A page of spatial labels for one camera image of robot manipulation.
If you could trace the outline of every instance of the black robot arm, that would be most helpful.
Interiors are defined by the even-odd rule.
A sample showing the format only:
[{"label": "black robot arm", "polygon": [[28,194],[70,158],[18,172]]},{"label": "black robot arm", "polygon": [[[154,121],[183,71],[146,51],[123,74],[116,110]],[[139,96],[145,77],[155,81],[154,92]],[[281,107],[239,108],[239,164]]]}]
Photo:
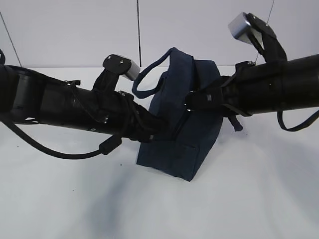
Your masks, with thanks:
[{"label": "black robot arm", "polygon": [[[108,56],[104,70],[92,90],[76,87],[79,80],[60,81],[38,72],[0,64],[0,120],[38,150],[59,158],[82,159],[108,154],[118,147],[122,137],[140,142],[151,141],[165,122],[136,104],[133,95],[116,92],[120,75],[134,80],[139,67],[130,59]],[[64,154],[48,149],[26,135],[15,124],[54,126],[112,134],[99,150],[88,154]]]},{"label": "black robot arm", "polygon": [[278,112],[279,125],[286,131],[311,125],[319,111],[294,128],[284,125],[283,111],[319,107],[319,55],[288,61],[271,27],[251,13],[241,13],[229,28],[234,38],[252,44],[266,64],[236,64],[233,76],[191,92],[186,97],[187,108],[220,111],[226,117]]}]

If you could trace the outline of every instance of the black wire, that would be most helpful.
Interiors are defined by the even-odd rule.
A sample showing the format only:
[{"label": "black wire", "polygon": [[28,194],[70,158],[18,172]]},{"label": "black wire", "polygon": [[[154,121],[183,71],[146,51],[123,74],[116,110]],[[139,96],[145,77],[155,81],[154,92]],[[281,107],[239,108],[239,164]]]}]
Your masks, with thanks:
[{"label": "black wire", "polygon": [[284,120],[283,120],[283,112],[277,112],[277,119],[278,119],[278,123],[280,125],[280,127],[285,130],[285,131],[289,131],[289,132],[297,132],[299,130],[302,130],[304,128],[309,127],[310,125],[312,125],[317,119],[319,118],[319,111],[313,113],[313,115],[311,115],[308,119],[306,119],[303,123],[301,123],[300,125],[293,127],[293,128],[287,128],[285,126]]},{"label": "black wire", "polygon": [[83,154],[66,154],[66,153],[60,153],[60,152],[54,151],[35,141],[33,138],[31,138],[29,135],[23,132],[18,126],[16,126],[12,121],[7,119],[3,115],[0,115],[0,120],[2,121],[2,123],[4,123],[5,126],[7,126],[10,130],[12,130],[12,132],[14,132],[17,136],[19,136],[25,142],[27,142],[28,144],[30,144],[32,147],[36,148],[37,150],[45,154],[48,154],[50,156],[63,158],[63,159],[77,160],[77,159],[92,158],[101,154],[99,150],[96,150],[90,153],[83,153]]}]

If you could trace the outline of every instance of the blue fabric bag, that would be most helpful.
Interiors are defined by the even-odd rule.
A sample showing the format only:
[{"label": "blue fabric bag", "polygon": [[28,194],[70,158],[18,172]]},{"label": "blue fabric bag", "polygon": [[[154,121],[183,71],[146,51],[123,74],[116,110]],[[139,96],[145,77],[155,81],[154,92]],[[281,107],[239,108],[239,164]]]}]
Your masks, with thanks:
[{"label": "blue fabric bag", "polygon": [[[154,67],[170,56],[167,72],[158,85],[138,91],[141,80]],[[140,99],[154,94],[149,111],[169,123],[166,131],[154,136],[151,143],[142,143],[137,164],[161,170],[169,175],[191,181],[214,145],[223,122],[215,112],[189,112],[186,95],[202,89],[220,77],[213,61],[194,60],[176,48],[142,71],[133,84],[133,93]]]}]

